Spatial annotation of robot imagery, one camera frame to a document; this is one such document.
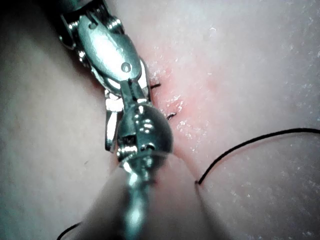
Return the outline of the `right arm needle driver jaw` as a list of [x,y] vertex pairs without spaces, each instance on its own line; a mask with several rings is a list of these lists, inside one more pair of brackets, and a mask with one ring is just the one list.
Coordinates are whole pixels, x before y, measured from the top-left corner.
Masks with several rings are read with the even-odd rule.
[[106,107],[105,149],[109,152],[114,152],[118,123],[123,110],[123,100],[109,90],[105,90],[104,94]]
[[139,78],[139,85],[147,98],[148,101],[151,101],[151,87],[150,87],[150,80],[148,76],[148,68],[146,66],[146,63],[144,61],[140,62],[141,65],[141,76]]

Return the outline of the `left arm needle driver jaw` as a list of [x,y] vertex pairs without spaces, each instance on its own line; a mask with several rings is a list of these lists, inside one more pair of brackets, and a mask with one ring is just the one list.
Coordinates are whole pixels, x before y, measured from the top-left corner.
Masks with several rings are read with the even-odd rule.
[[131,80],[129,82],[129,89],[131,93],[130,104],[129,104],[130,107],[142,105],[142,104],[146,104],[146,105],[151,104],[149,97],[145,95],[143,89],[141,88],[141,86],[137,81]]
[[135,99],[135,95],[133,94],[132,90],[132,83],[127,80],[121,81],[120,92],[123,101],[124,112],[126,113],[131,107],[137,104],[137,100]]

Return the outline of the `right arm needle driver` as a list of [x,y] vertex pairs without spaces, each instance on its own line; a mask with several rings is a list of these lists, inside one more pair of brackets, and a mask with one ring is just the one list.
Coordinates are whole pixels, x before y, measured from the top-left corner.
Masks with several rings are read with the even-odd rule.
[[58,14],[61,42],[106,90],[119,95],[121,81],[140,84],[143,60],[107,4],[59,4]]

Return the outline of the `left arm needle driver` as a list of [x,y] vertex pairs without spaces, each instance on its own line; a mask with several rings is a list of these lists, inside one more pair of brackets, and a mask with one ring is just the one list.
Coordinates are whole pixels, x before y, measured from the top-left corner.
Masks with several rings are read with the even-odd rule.
[[172,153],[173,134],[168,120],[154,106],[135,104],[124,111],[117,129],[117,158],[149,150]]

